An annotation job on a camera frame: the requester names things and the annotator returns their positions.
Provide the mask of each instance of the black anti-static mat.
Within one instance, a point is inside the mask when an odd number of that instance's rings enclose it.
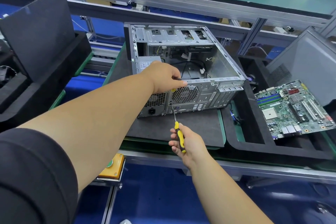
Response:
[[[75,39],[67,0],[36,0],[0,20],[0,31],[33,82]]]
[[[112,74],[107,80],[108,82],[114,82],[131,75],[131,73],[131,62],[127,59],[126,48],[123,47],[114,64]],[[183,125],[201,135],[206,146],[221,148],[224,147],[225,133],[221,115],[219,114],[219,119],[218,113],[220,112],[217,110],[179,113],[176,118]],[[169,130],[172,127],[174,127],[174,117],[172,115],[139,118],[134,121],[126,136],[170,141]]]

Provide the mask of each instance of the yellow screwdriver handle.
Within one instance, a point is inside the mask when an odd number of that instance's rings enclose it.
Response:
[[[179,122],[178,121],[175,122],[175,127],[174,128],[176,130],[176,134],[177,134],[178,140],[180,142],[180,150],[181,150],[181,152],[185,153],[186,150],[184,148],[184,135],[183,135],[182,131],[179,129]]]

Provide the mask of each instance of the fan grille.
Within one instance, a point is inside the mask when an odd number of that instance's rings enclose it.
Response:
[[[195,85],[187,85],[185,87],[177,89],[172,96],[172,99],[179,104],[193,101],[198,93],[199,88]]]
[[[166,101],[166,93],[153,94],[145,104],[145,107],[163,105]]]

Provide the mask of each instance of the motherboard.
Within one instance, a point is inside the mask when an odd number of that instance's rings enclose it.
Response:
[[[260,91],[255,98],[275,140],[336,128],[300,80]]]

